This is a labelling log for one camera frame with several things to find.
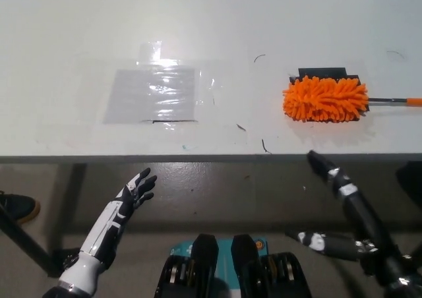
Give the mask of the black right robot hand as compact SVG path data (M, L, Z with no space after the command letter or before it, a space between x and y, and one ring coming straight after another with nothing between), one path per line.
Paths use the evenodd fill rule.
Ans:
M328 185L355 230L355 237L314 231L287 230L285 235L311 250L348 261L372 264L374 273L404 269L403 257L388 230L360 189L345 171L323 155L311 150L307 159L312 170Z

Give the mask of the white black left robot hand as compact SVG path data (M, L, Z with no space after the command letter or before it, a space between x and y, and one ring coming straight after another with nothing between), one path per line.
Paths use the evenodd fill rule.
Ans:
M99 215L80 251L97 259L104 269L113 263L126 224L145 201L153 198L157 177L148 167L136 174Z

